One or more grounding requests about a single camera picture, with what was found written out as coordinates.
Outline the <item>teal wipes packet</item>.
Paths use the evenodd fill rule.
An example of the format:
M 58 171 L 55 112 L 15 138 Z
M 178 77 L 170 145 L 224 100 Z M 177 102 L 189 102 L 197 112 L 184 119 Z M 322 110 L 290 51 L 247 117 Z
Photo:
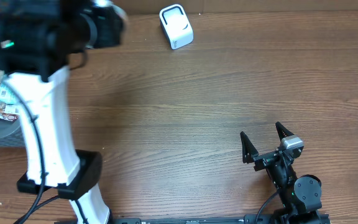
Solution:
M 19 102 L 14 92 L 5 84 L 0 84 L 0 103 L 16 105 Z

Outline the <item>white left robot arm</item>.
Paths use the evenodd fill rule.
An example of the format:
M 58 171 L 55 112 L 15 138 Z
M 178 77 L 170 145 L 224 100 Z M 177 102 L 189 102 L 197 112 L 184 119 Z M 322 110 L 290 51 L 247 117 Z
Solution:
M 0 71 L 19 102 L 27 171 L 17 189 L 35 195 L 29 213 L 56 189 L 77 223 L 114 221 L 99 189 L 101 154 L 74 146 L 67 91 L 70 55 L 117 46 L 125 16 L 112 1 L 13 1 L 0 11 Z

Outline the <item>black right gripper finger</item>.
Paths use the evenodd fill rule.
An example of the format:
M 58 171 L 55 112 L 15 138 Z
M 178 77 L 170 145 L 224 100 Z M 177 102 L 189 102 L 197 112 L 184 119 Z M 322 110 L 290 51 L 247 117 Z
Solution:
M 291 131 L 289 131 L 286 127 L 284 127 L 284 125 L 279 121 L 275 123 L 275 127 L 280 140 L 294 135 Z
M 253 163 L 254 158 L 259 155 L 259 152 L 256 150 L 254 145 L 251 143 L 250 139 L 245 132 L 240 133 L 241 143 L 242 143 L 242 161 L 243 163 Z

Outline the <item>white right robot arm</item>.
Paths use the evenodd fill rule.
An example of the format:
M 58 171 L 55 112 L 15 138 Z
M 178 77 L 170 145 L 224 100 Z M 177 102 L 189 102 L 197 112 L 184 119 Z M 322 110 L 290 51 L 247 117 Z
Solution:
M 245 215 L 245 223 L 320 224 L 330 223 L 322 208 L 322 183 L 315 175 L 296 176 L 292 164 L 301 156 L 304 142 L 280 122 L 275 123 L 280 145 L 272 152 L 259 154 L 245 132 L 240 133 L 242 161 L 254 170 L 265 170 L 275 192 L 256 214 Z

